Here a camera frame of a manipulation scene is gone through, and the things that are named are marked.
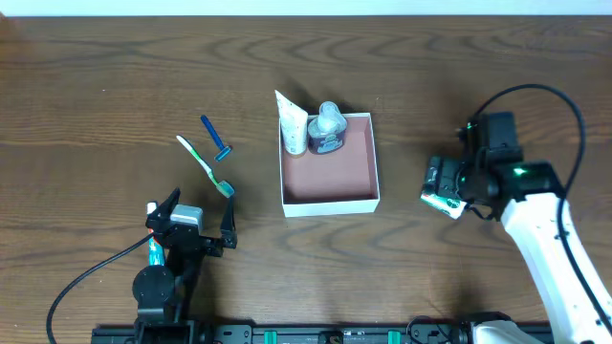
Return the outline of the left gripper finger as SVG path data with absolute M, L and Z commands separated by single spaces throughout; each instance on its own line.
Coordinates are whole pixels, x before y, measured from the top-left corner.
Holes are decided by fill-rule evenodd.
M 157 206 L 151 213 L 151 218 L 158 221 L 169 220 L 171 214 L 179 202 L 181 190 L 176 187 L 168 196 L 168 198 Z
M 226 211 L 220 225 L 221 239 L 226 248 L 235 249 L 237 247 L 237 232 L 234 222 L 234 197 L 228 198 Z

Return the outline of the green soap box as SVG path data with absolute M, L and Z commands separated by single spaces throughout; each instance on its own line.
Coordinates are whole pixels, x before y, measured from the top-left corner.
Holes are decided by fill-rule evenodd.
M 425 204 L 446 214 L 453 220 L 457 220 L 463 214 L 467 206 L 466 202 L 457 199 L 441 197 L 434 194 L 432 191 L 426 190 L 421 193 L 420 199 Z

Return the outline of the white conditioner tube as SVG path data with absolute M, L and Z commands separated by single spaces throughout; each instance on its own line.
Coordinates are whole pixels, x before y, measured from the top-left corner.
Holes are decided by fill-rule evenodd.
M 290 155 L 300 156 L 307 149 L 308 114 L 278 91 L 274 93 L 283 146 Z

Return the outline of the clear pump soap bottle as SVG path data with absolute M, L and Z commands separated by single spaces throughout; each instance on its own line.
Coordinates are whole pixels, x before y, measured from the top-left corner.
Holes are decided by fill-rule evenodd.
M 319 106 L 319 114 L 308 124 L 309 149 L 313 154 L 324 155 L 339 150 L 345 143 L 348 122 L 332 101 Z

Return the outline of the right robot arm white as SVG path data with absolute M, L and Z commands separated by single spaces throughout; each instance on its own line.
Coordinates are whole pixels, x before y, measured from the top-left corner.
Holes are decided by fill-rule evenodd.
M 547 161 L 525 161 L 510 112 L 476 115 L 459 130 L 461 158 L 434 156 L 421 199 L 458 219 L 483 205 L 518 247 L 556 343 L 608 343 L 611 296 L 572 223 Z

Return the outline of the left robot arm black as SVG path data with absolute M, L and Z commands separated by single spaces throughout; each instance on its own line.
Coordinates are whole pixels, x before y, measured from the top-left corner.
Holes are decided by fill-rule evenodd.
M 221 257 L 226 248 L 237 246 L 233 197 L 227 199 L 221 236 L 214 238 L 203 234 L 204 210 L 180 204 L 180 195 L 175 189 L 161 204 L 147 205 L 145 226 L 159 246 L 152 253 L 162 254 L 164 260 L 149 264 L 133 282 L 138 319 L 145 323 L 183 320 L 204 258 Z

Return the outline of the teal toothpaste tube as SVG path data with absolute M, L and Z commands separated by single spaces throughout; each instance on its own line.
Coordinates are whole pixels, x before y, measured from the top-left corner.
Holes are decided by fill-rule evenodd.
M 146 205 L 146 214 L 151 214 L 158 204 L 156 202 L 149 202 Z M 157 241 L 151 237 L 148 240 L 148 264 L 150 266 L 163 266 L 165 263 L 164 249 L 157 243 Z

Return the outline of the green white toothbrush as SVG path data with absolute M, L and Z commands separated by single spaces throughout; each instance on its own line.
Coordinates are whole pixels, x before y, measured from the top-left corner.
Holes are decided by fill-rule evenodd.
M 189 152 L 189 154 L 199 163 L 199 165 L 206 172 L 209 180 L 214 184 L 217 191 L 222 194 L 226 198 L 231 198 L 235 194 L 235 190 L 231 186 L 231 184 L 225 180 L 218 181 L 215 176 L 210 165 L 200 156 L 200 154 L 196 151 L 196 149 L 191 145 L 191 143 L 185 139 L 181 135 L 177 135 L 176 139 L 178 142 Z

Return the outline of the blue disposable razor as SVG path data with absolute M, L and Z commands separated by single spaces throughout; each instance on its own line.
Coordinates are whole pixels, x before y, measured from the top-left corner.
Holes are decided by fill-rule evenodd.
M 207 116 L 201 115 L 200 116 L 200 120 L 204 124 L 204 126 L 207 129 L 207 131 L 208 131 L 210 137 L 212 138 L 214 144 L 217 146 L 217 148 L 219 150 L 219 152 L 217 153 L 217 155 L 215 156 L 214 159 L 217 162 L 222 161 L 223 159 L 225 159 L 232 152 L 232 147 L 230 145 L 224 144 L 223 140 L 218 135 L 218 133 L 216 132 L 214 126 L 212 125 L 212 123 L 210 122 L 210 120 L 208 119 Z

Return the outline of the white box pink interior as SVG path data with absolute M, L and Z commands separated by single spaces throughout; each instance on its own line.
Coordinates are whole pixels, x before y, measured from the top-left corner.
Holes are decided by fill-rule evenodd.
M 381 200 L 373 122 L 347 114 L 345 143 L 337 151 L 291 156 L 278 140 L 280 196 L 287 218 L 373 213 Z

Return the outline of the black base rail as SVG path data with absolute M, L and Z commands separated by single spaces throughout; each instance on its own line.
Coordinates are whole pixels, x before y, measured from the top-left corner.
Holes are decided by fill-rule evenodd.
M 352 344 L 352 343 L 502 343 L 485 325 L 505 327 L 510 343 L 552 343 L 546 322 L 514 323 L 500 312 L 485 312 L 471 321 L 413 318 L 405 325 L 214 325 L 195 320 L 177 323 L 136 321 L 133 325 L 100 325 L 92 330 L 94 344 Z

